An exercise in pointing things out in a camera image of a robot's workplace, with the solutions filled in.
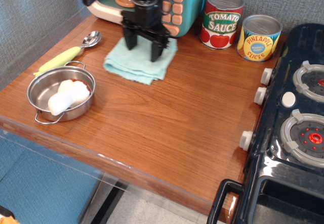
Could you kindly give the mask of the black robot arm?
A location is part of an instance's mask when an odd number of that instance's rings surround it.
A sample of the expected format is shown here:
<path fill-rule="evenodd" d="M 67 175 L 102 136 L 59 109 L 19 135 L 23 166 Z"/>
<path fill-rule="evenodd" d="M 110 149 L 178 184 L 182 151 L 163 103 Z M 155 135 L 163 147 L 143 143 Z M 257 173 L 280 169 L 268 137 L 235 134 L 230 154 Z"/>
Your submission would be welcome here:
<path fill-rule="evenodd" d="M 151 62 L 155 62 L 167 47 L 170 32 L 162 24 L 163 0 L 133 0 L 135 10 L 122 11 L 122 27 L 127 48 L 137 45 L 137 36 L 152 42 Z"/>

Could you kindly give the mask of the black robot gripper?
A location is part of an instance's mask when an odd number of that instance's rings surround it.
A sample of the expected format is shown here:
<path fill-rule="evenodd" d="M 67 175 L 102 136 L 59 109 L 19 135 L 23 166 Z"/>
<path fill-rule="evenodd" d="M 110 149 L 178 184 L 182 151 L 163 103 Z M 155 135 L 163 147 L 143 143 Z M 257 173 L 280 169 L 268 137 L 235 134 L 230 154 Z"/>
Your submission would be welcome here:
<path fill-rule="evenodd" d="M 135 10 L 122 11 L 122 27 L 126 46 L 132 50 L 137 45 L 140 35 L 152 42 L 151 62 L 155 62 L 164 49 L 167 48 L 170 32 L 163 26 L 163 0 L 139 1 L 134 0 Z"/>

